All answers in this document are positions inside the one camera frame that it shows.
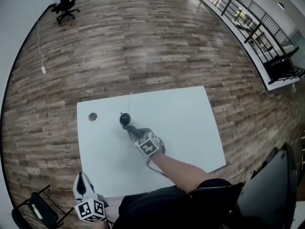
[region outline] black knob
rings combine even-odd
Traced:
[[[120,116],[120,123],[121,123],[122,125],[128,125],[128,124],[130,123],[131,120],[132,120],[132,119],[131,119],[131,117],[130,117],[130,115],[129,115],[128,113],[124,113],[124,114],[122,114],[122,115]]]

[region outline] wood plank floor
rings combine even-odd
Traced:
[[[228,163],[215,176],[233,183],[244,181],[274,146],[297,147],[304,83],[296,93],[290,87],[267,93],[236,38],[199,0],[77,0],[76,8],[76,19],[61,26],[50,11],[40,21],[46,75],[37,27],[12,74],[2,144],[16,204],[51,184],[58,204],[66,211],[74,206],[80,101],[203,85]],[[109,201],[114,219],[120,198]],[[26,208],[22,213],[31,217]],[[74,212],[63,226],[89,227]]]

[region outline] black metal railing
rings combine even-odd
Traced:
[[[298,50],[289,41],[282,45],[276,35],[265,25],[264,15],[260,19],[239,0],[207,0],[227,17],[249,43],[262,62],[269,78],[268,84],[285,81],[305,75],[305,71],[295,67],[290,57]]]
[[[271,31],[274,37],[285,47],[293,45],[285,32],[279,27],[279,25],[265,12],[256,2],[253,0],[239,0],[242,2],[247,9],[254,13],[268,29]]]

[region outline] person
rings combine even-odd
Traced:
[[[159,147],[151,160],[175,186],[125,196],[113,229],[219,228],[234,207],[241,186],[168,157],[162,151],[162,141]],[[109,228],[106,221],[92,225],[92,229]]]

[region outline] office chair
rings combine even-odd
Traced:
[[[75,5],[75,0],[61,0],[60,4],[58,4],[56,7],[54,7],[51,11],[52,12],[56,12],[59,13],[61,11],[61,15],[58,16],[56,18],[57,22],[59,25],[61,25],[61,21],[64,17],[66,16],[71,16],[73,19],[75,19],[75,17],[73,16],[73,14],[71,14],[74,11],[79,12],[79,9],[75,9],[75,10],[69,10],[71,9],[73,6]]]
[[[48,229],[56,229],[62,226],[62,221],[74,210],[74,208],[71,208],[66,213],[57,204],[55,204],[55,202],[46,193],[44,193],[44,190],[48,189],[49,187],[50,185],[40,190],[38,193],[33,192],[29,199],[25,200],[11,211],[13,221],[20,229],[32,229],[32,227],[24,219],[24,217],[18,210],[18,208],[23,205],[28,205],[30,211],[35,216],[36,220],[41,222]],[[64,214],[64,216],[60,220],[58,220],[57,213],[40,196],[41,192],[43,192],[49,198],[49,200]]]

